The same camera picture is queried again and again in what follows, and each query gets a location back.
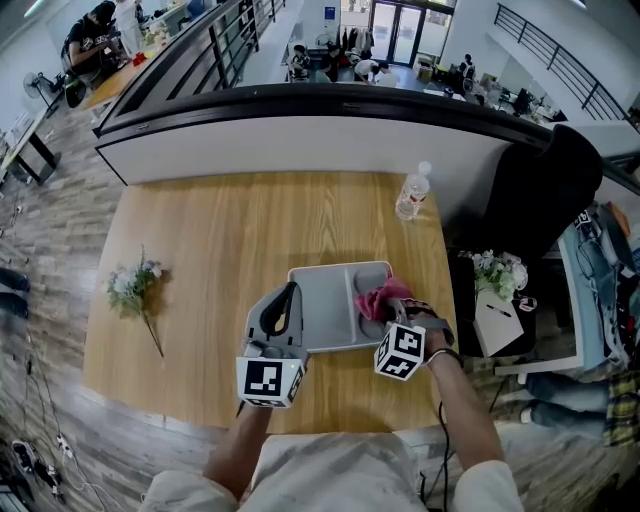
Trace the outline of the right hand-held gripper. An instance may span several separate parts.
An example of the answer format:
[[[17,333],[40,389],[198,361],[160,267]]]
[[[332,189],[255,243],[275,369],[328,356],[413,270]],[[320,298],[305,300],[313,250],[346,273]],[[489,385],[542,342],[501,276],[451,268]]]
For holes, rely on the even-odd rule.
[[[427,366],[440,355],[456,358],[455,337],[446,319],[438,317],[430,306],[412,299],[389,299],[384,303],[386,333],[374,354],[376,374],[407,381],[419,367]],[[438,351],[425,363],[425,338],[430,329],[444,331],[450,349]]]

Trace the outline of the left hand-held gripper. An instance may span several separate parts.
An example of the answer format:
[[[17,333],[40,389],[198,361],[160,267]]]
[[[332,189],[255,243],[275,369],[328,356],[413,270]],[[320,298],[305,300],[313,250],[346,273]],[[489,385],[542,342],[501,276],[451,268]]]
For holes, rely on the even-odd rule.
[[[250,309],[246,339],[236,358],[239,399],[258,407],[290,408],[310,358],[301,347],[302,293],[296,282],[277,287]],[[267,344],[275,342],[287,345]]]

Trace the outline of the person's right hand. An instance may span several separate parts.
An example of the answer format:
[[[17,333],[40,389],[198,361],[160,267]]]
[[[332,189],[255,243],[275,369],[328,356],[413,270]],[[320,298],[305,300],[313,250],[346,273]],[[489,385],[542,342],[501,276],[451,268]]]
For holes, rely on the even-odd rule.
[[[426,332],[424,362],[427,363],[434,353],[450,349],[445,333],[441,329],[430,329]]]

